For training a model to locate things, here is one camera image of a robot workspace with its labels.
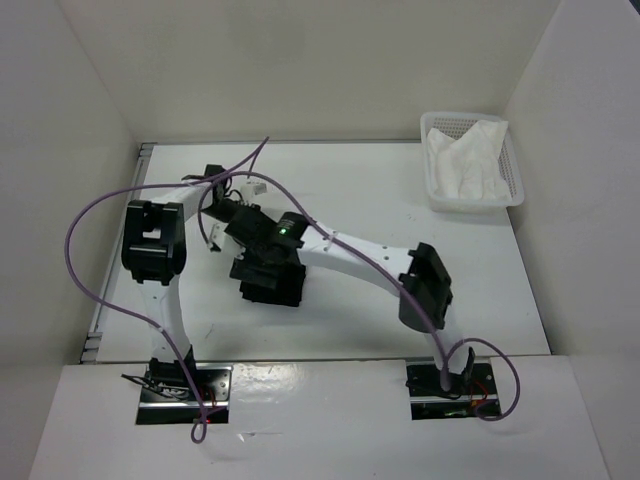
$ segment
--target white cloth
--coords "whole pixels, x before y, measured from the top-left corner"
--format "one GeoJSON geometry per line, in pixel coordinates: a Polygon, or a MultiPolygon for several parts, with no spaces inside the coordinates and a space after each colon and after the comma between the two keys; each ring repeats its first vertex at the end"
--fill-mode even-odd
{"type": "Polygon", "coordinates": [[[509,122],[479,120],[459,140],[432,128],[427,135],[434,193],[468,200],[510,200],[498,158],[509,122]]]}

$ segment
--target white basket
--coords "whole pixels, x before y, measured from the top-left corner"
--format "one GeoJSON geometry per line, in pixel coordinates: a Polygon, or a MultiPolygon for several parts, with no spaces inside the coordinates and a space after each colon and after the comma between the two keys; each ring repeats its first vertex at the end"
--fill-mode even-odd
{"type": "Polygon", "coordinates": [[[502,151],[498,164],[500,165],[500,175],[509,185],[511,200],[466,200],[461,198],[447,198],[434,193],[431,185],[431,162],[429,161],[429,149],[427,148],[427,134],[432,128],[437,128],[445,135],[458,140],[467,133],[478,120],[501,121],[495,115],[481,115],[476,113],[453,113],[453,112],[429,112],[420,118],[420,135],[422,137],[422,150],[425,160],[425,180],[429,206],[435,211],[454,211],[468,213],[490,213],[504,207],[514,207],[524,201],[524,190],[520,171],[516,164],[516,154],[513,151],[511,136],[507,130],[502,144],[502,151]]]}

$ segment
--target laundry basket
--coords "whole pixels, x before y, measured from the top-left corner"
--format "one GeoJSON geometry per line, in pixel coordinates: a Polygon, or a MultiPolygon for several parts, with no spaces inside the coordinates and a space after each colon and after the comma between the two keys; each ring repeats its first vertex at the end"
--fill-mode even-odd
{"type": "Polygon", "coordinates": [[[425,181],[429,206],[435,211],[454,211],[467,213],[491,213],[504,207],[514,207],[524,201],[524,190],[520,171],[516,164],[516,155],[513,151],[511,136],[507,130],[502,144],[502,151],[498,164],[500,165],[500,175],[509,185],[511,200],[466,200],[461,198],[447,198],[437,195],[434,186],[431,184],[431,162],[429,161],[429,149],[427,148],[427,135],[429,130],[437,128],[445,135],[458,140],[469,130],[478,120],[501,121],[495,115],[481,115],[476,113],[454,113],[454,112],[428,112],[420,118],[420,136],[422,137],[422,151],[425,161],[425,181]]]}

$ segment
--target white wall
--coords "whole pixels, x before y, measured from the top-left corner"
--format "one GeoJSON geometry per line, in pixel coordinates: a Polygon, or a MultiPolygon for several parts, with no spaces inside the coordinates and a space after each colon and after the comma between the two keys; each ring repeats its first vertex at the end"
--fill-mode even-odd
{"type": "Polygon", "coordinates": [[[614,480],[640,470],[639,45],[628,0],[563,0],[505,112],[520,250],[614,480]]]}
{"type": "MultiPolygon", "coordinates": [[[[0,65],[0,478],[21,479],[94,309],[64,268],[67,225],[98,193],[130,182],[136,145],[52,0],[2,2],[0,65]]],[[[75,243],[94,289],[121,208],[97,212],[75,243]]]]}
{"type": "Polygon", "coordinates": [[[558,0],[60,0],[138,140],[419,138],[500,113],[558,0]]]}

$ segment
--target white table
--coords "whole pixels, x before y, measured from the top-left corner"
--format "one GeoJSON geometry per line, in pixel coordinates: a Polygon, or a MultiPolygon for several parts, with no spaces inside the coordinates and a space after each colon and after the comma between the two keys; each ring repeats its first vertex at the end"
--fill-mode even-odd
{"type": "MultiPolygon", "coordinates": [[[[513,379],[495,361],[498,394],[513,379]]],[[[229,424],[202,445],[189,425],[136,426],[142,365],[65,367],[31,480],[518,479],[607,480],[564,357],[514,359],[513,415],[412,421],[405,363],[235,365],[229,424]]]]}
{"type": "MultiPolygon", "coordinates": [[[[254,145],[156,146],[144,183],[177,182],[226,167],[254,145]]],[[[506,210],[488,216],[438,214],[427,206],[417,143],[270,144],[256,170],[289,188],[329,226],[383,244],[435,246],[453,279],[455,317],[466,336],[483,337],[510,355],[549,349],[506,210]]],[[[143,198],[163,192],[147,191],[143,198]]],[[[292,210],[279,193],[258,197],[268,212],[292,210]]],[[[311,268],[299,308],[242,300],[228,278],[231,262],[210,253],[187,222],[188,262],[181,279],[187,334],[201,361],[382,359],[433,354],[422,335],[397,318],[398,300],[378,287],[311,268]]],[[[107,298],[143,312],[129,272],[115,268],[107,298]]],[[[99,362],[146,362],[147,327],[103,309],[99,362]]],[[[492,352],[477,347],[481,355],[492,352]]]]}

